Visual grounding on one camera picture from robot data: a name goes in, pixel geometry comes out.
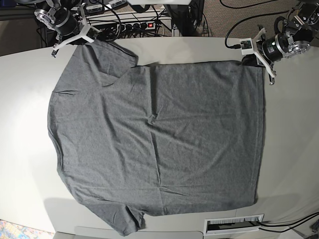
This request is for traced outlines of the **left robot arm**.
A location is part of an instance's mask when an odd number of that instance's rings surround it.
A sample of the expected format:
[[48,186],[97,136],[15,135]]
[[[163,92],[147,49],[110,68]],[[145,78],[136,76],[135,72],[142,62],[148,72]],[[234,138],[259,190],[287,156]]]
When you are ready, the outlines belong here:
[[276,18],[274,32],[271,38],[267,39],[262,33],[256,40],[257,52],[271,68],[283,58],[291,58],[310,49],[310,43],[319,32],[319,2],[301,0],[286,17]]

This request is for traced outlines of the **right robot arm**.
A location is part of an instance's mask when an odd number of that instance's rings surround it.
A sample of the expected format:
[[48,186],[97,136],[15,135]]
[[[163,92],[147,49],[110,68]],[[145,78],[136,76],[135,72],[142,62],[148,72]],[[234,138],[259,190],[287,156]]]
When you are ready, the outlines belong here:
[[84,4],[80,4],[77,13],[72,14],[69,3],[69,0],[44,0],[36,4],[36,19],[57,32],[57,43],[53,46],[55,51],[67,44],[92,43],[101,32],[88,23]]

